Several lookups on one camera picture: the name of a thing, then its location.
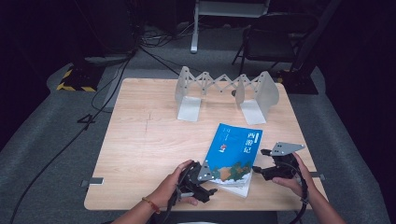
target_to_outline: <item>blue book cover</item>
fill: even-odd
[[[205,158],[212,181],[222,185],[244,185],[251,175],[261,140],[262,130],[221,123]]]

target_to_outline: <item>black cable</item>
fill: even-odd
[[[303,216],[303,214],[304,214],[304,212],[306,210],[306,205],[307,205],[307,202],[308,202],[308,185],[306,184],[306,181],[305,181],[305,179],[303,177],[303,174],[301,173],[300,169],[298,169],[298,168],[296,168],[296,167],[294,167],[294,166],[292,166],[292,165],[290,165],[288,163],[282,162],[282,161],[277,162],[276,165],[288,166],[289,168],[293,169],[296,172],[296,174],[301,179],[301,185],[302,185],[302,189],[303,189],[303,195],[302,195],[303,205],[302,205],[302,207],[300,209],[300,212],[297,214],[296,218],[290,222],[290,224],[295,224],[295,223],[297,223],[297,221],[299,221],[301,219],[301,217]]]
[[[125,56],[124,58],[121,59],[114,59],[110,61],[104,61],[104,62],[90,62],[89,60],[86,60],[90,65],[95,66],[95,67],[109,67],[112,65],[117,65],[120,63],[125,63],[130,55]]]
[[[122,68],[121,74],[120,74],[120,79],[117,83],[116,88],[114,89],[113,93],[111,94],[111,96],[107,99],[107,101],[105,102],[105,104],[100,108],[100,110],[98,112],[96,112],[95,115],[93,115],[93,117],[91,119],[89,119],[87,121],[87,123],[84,125],[84,127],[72,138],[72,140],[70,140],[66,146],[64,146],[42,169],[41,171],[35,176],[35,178],[33,178],[33,180],[30,182],[30,184],[28,185],[28,187],[25,189],[25,191],[23,192],[23,194],[21,195],[21,197],[18,199],[17,205],[14,208],[14,211],[12,213],[12,217],[11,220],[9,221],[10,224],[12,224],[14,222],[15,216],[17,215],[18,209],[21,205],[21,202],[24,198],[24,196],[26,195],[26,193],[29,191],[29,189],[33,186],[33,184],[37,181],[37,179],[44,173],[44,171],[46,171],[46,169],[88,128],[88,126],[93,122],[93,120],[101,113],[101,111],[106,107],[106,105],[108,104],[108,102],[110,102],[110,99],[113,97],[113,95],[116,92],[116,89],[118,88],[118,86],[120,85],[120,81],[122,80],[122,75],[123,72],[125,70],[126,65],[129,63],[129,61],[131,61],[131,59],[133,58],[133,55],[128,59],[128,61],[125,63],[125,65]]]
[[[129,14],[129,27],[133,35],[139,34],[141,32],[141,25],[144,25],[143,18],[145,17],[145,11],[142,10],[143,6],[139,0],[124,0],[127,12]]]
[[[153,59],[157,60],[159,63],[163,64],[163,66],[167,67],[169,70],[171,70],[172,72],[174,72],[177,76],[179,76],[179,74],[172,69],[171,67],[169,67],[166,63],[161,62],[160,60],[158,60],[156,57],[154,57],[151,53],[149,53],[148,51],[146,51],[145,49],[143,49],[142,47],[139,46],[139,48],[141,48],[145,53],[147,53],[149,56],[151,56]]]
[[[157,57],[157,58],[159,58],[159,59],[161,59],[161,60],[163,60],[163,61],[172,63],[172,64],[174,64],[174,65],[177,65],[177,66],[180,66],[180,67],[184,66],[184,65],[182,65],[182,64],[178,64],[178,63],[174,63],[174,62],[172,62],[172,61],[166,60],[165,58],[163,58],[163,57],[161,57],[161,56],[159,56],[159,55],[152,54],[152,53],[151,53],[151,55],[154,56],[154,57]],[[203,71],[201,71],[201,70],[198,70],[198,69],[195,69],[195,68],[192,68],[192,67],[189,67],[189,68],[190,68],[190,70],[194,70],[194,71],[196,71],[196,72],[203,73]]]
[[[165,44],[163,44],[163,41],[165,41],[166,39],[170,38],[170,40],[168,42],[166,42]],[[141,37],[141,41],[140,41],[140,45],[143,45],[147,48],[156,48],[156,47],[162,47],[164,45],[166,45],[167,43],[169,43],[172,40],[172,36],[170,35],[166,35],[166,34],[161,34],[158,35],[157,31],[155,30],[149,30],[146,31],[142,37]],[[157,40],[157,43],[149,43],[149,40]]]
[[[143,43],[141,43],[142,46],[147,47],[147,48],[156,48],[156,47],[163,47],[166,44],[168,44],[169,42],[171,42],[172,40],[179,40],[184,38],[187,35],[192,35],[191,34],[186,34],[183,35],[183,33],[191,28],[193,28],[194,23],[189,24],[187,27],[183,28],[180,32],[178,32],[178,34],[176,36],[172,36],[172,35],[157,35],[157,32],[155,30],[150,30],[150,31],[146,31],[145,33],[154,33],[154,35],[145,37],[145,35],[143,35],[142,37],[142,41]],[[158,42],[156,44],[149,44],[148,43],[148,39],[155,39],[158,38]]]
[[[110,85],[110,83],[112,83],[112,82],[117,78],[117,76],[119,75],[119,71],[120,71],[121,68],[122,68],[122,65],[117,69],[116,75],[115,75],[109,82],[107,82],[107,84],[106,84],[102,89],[100,89],[100,90],[93,96],[93,98],[92,98],[92,100],[91,100],[91,106],[92,106],[94,109],[100,110],[100,108],[96,107],[96,106],[93,104],[93,101],[95,100],[95,98],[96,98],[96,96],[99,94],[99,92],[101,92],[102,90],[104,90],[108,85]],[[111,112],[111,111],[105,111],[105,110],[102,110],[101,112],[107,113],[107,114],[113,113],[113,112]]]
[[[303,224],[303,220],[302,220],[301,218],[300,218],[299,222],[300,222],[300,224]]]

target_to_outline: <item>black equipment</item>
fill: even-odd
[[[201,184],[212,178],[212,174],[208,168],[206,161],[203,165],[200,162],[192,162],[181,174],[178,179],[175,192],[168,201],[168,207],[166,209],[166,216],[163,223],[168,218],[172,206],[185,197],[194,197],[198,201],[206,203],[210,200],[210,196],[215,194],[217,189],[204,189]]]
[[[305,179],[301,174],[299,164],[292,154],[292,152],[303,149],[304,145],[296,145],[290,143],[277,142],[273,150],[262,149],[262,155],[271,156],[274,159],[275,166],[262,169],[258,166],[253,166],[252,169],[255,173],[262,174],[265,180],[271,180],[274,177],[282,177],[292,179],[295,175],[298,175],[301,179],[301,185],[303,189],[303,195],[301,201],[303,205],[297,217],[290,222],[296,223],[303,216],[306,205],[308,204],[308,186],[306,185]]]

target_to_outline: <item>bracelet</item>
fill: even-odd
[[[149,205],[151,206],[152,210],[154,210],[156,214],[160,214],[161,213],[160,208],[155,203],[150,201],[148,198],[143,197],[142,200],[147,202],[147,203],[149,203]]]

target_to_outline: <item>yellow black hazard tape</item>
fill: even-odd
[[[64,74],[57,91],[97,91],[97,86],[105,68],[94,67],[84,71],[71,66]]]

